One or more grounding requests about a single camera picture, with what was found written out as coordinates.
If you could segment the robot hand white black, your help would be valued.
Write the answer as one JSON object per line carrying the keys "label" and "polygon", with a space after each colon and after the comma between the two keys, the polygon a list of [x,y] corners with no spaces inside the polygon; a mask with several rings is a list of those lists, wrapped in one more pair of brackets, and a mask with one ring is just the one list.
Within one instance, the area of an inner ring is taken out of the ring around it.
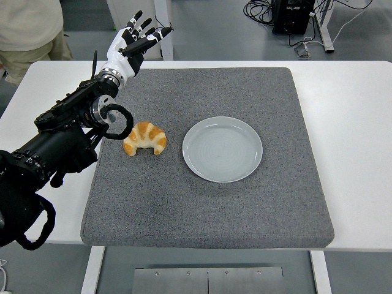
{"label": "robot hand white black", "polygon": [[144,54],[174,30],[171,26],[157,29],[151,27],[151,18],[138,25],[142,14],[139,10],[126,26],[119,30],[107,51],[107,62],[99,72],[104,76],[112,76],[121,85],[138,74]]}

